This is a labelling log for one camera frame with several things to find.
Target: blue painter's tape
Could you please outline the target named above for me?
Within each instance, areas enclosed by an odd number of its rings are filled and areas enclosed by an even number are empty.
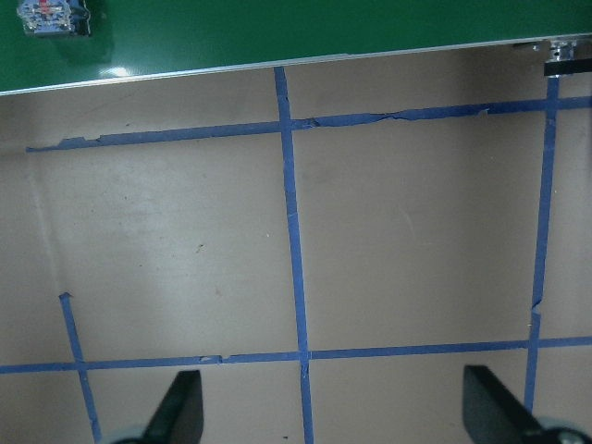
[[[536,229],[535,275],[533,278],[533,298],[531,307],[531,327],[528,356],[526,361],[526,381],[524,386],[524,406],[532,412],[537,387],[537,362],[540,337],[540,304],[545,288],[545,267],[547,244],[549,241],[549,220],[553,188],[553,165],[555,161],[555,139],[557,129],[557,110],[559,108],[559,79],[549,79],[547,86],[545,141],[543,147],[543,167],[540,180],[538,202],[538,224]]]
[[[293,130],[309,130],[321,127],[351,127],[377,123],[383,120],[432,120],[448,117],[470,117],[480,114],[509,114],[545,110],[545,100],[527,100],[478,105],[442,106],[425,109],[407,109],[385,114],[349,114],[342,116],[313,117],[294,120]]]
[[[408,109],[384,114],[351,114],[344,116],[313,117],[293,120],[292,130],[310,130],[322,127],[350,127],[366,125],[382,120],[430,120],[447,117],[470,117],[479,114],[509,114],[544,111],[546,100],[523,100],[477,105],[442,106],[426,109]],[[592,107],[592,97],[571,97],[560,99],[559,109],[578,109]],[[248,136],[280,132],[279,122],[259,122],[214,127],[166,129],[163,131],[144,131],[122,134],[110,134],[98,139],[83,137],[65,139],[58,145],[44,148],[27,148],[27,153],[45,153],[48,151],[79,150],[83,148],[101,148],[116,145],[131,145],[155,142],[178,142],[200,140],[214,137]]]
[[[554,347],[586,347],[592,346],[592,336],[581,336],[579,338],[553,338],[540,339],[538,347],[548,349]]]
[[[535,406],[535,392],[537,391],[537,365],[540,336],[540,313],[535,308],[530,320],[530,338],[528,340],[528,355],[526,357],[526,382],[524,385],[524,407],[532,412]]]
[[[89,370],[105,370],[112,368],[149,368],[149,367],[175,367],[185,365],[216,365],[216,364],[247,364],[247,363],[277,363],[286,361],[298,361],[300,354],[297,351],[278,353],[253,353],[237,354],[228,357],[220,355],[211,356],[186,356],[179,358],[154,358],[154,359],[125,359],[118,361],[95,361],[87,363]]]
[[[290,115],[290,100],[288,98],[288,81],[286,80],[284,68],[275,68],[274,74],[276,79],[277,108],[279,110],[281,147],[284,158],[284,192],[286,193],[286,213],[288,218],[288,235],[290,238],[290,257],[294,286],[298,352],[300,354],[301,362],[300,387],[304,442],[305,444],[314,444],[313,405],[311,401],[311,385],[309,380],[310,352],[308,351],[306,302],[304,298],[304,277],[302,272],[300,224],[298,221],[298,204],[296,199],[294,142],[292,139],[292,119]]]
[[[218,127],[131,132],[126,134],[105,135],[94,140],[87,140],[82,137],[65,139],[56,146],[48,146],[45,148],[27,148],[27,153],[44,153],[48,151],[78,150],[81,148],[101,148],[106,146],[133,145],[141,143],[190,141],[214,137],[269,134],[274,132],[279,132],[279,122],[245,123]]]
[[[590,97],[569,97],[559,100],[559,109],[581,109],[592,108],[592,96]]]
[[[0,375],[18,373],[69,372],[77,370],[74,363],[0,365]]]
[[[98,443],[102,437],[101,426],[94,406],[93,391],[91,390],[91,384],[89,383],[89,376],[84,362],[84,356],[82,355],[82,347],[80,346],[78,332],[76,331],[76,323],[74,322],[74,314],[72,313],[72,307],[70,305],[70,297],[71,296],[68,293],[61,294],[59,296],[59,301],[62,305],[64,321],[66,322],[70,348],[78,368],[78,376],[82,388],[82,396],[84,397],[84,403],[86,405],[86,413],[88,414],[89,422],[91,423],[92,437],[94,442]]]
[[[302,400],[302,423],[304,425],[304,442],[313,443],[315,441],[315,428],[313,424],[313,400],[311,397],[309,361],[301,363],[300,393]]]
[[[400,347],[378,347],[371,349],[313,351],[313,359],[376,358],[380,356],[410,356],[416,354],[445,354],[467,352],[499,352],[525,349],[526,340],[500,342],[465,342],[459,344],[411,345]]]
[[[370,349],[321,350],[310,351],[309,360],[317,359],[348,359],[372,358],[380,356],[406,356],[414,354],[445,354],[465,352],[498,352],[504,350],[528,349],[528,340],[510,340],[494,342],[466,342],[458,344],[413,345],[400,347],[380,347]],[[592,336],[574,338],[540,339],[538,348],[588,347],[592,346]],[[236,354],[228,357],[220,355],[188,356],[177,358],[130,359],[118,361],[94,361],[77,365],[76,363],[17,364],[0,365],[0,375],[71,372],[81,368],[86,370],[108,370],[142,367],[170,367],[184,365],[209,364],[247,364],[247,363],[278,363],[300,361],[298,351],[281,351],[276,353]]]

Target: green board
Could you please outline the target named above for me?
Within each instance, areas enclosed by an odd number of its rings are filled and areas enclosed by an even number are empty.
[[[91,37],[24,35],[0,15],[0,93],[592,33],[592,0],[87,0]]]

